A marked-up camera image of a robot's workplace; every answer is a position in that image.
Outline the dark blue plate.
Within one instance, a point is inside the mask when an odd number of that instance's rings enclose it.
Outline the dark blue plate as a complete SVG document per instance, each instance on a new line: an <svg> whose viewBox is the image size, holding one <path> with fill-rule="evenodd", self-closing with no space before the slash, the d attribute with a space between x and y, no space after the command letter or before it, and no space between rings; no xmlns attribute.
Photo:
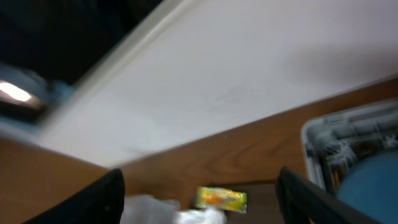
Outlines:
<svg viewBox="0 0 398 224"><path fill-rule="evenodd" d="M397 224L397 152L379 154L356 164L336 197L380 223Z"/></svg>

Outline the grey dishwasher rack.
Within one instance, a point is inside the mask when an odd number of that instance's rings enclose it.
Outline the grey dishwasher rack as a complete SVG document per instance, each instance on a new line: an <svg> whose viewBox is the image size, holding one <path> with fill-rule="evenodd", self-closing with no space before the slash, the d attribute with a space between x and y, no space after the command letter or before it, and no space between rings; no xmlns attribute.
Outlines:
<svg viewBox="0 0 398 224"><path fill-rule="evenodd" d="M356 164L397 150L397 98L313 118L301 142L308 178L334 195Z"/></svg>

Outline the yellow green snack wrapper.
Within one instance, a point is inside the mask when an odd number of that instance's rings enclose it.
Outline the yellow green snack wrapper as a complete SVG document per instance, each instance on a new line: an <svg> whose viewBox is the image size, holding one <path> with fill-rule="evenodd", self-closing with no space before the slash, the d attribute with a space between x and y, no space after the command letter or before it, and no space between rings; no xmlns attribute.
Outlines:
<svg viewBox="0 0 398 224"><path fill-rule="evenodd" d="M194 205L196 208L217 208L230 212L246 213L248 195L220 187L197 188Z"/></svg>

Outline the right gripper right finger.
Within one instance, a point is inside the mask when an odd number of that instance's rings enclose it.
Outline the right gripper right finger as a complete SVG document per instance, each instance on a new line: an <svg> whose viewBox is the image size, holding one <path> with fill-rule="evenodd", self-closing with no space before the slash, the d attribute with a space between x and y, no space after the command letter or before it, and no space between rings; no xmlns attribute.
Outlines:
<svg viewBox="0 0 398 224"><path fill-rule="evenodd" d="M288 167L281 168L275 192L285 223L377 223Z"/></svg>

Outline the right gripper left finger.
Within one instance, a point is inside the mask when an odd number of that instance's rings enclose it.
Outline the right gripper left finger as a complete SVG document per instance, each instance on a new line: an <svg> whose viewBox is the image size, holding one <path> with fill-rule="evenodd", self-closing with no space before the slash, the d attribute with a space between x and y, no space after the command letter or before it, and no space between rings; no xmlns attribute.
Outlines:
<svg viewBox="0 0 398 224"><path fill-rule="evenodd" d="M120 169L113 169L25 224L119 224L124 196L123 173Z"/></svg>

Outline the white napkin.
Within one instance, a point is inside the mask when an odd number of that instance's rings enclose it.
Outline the white napkin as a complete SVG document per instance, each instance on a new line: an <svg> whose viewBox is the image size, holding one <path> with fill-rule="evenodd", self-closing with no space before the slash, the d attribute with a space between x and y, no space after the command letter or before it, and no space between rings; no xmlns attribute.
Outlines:
<svg viewBox="0 0 398 224"><path fill-rule="evenodd" d="M120 224L226 224L223 211L215 208L181 210L176 200L158 200L151 195L124 199Z"/></svg>

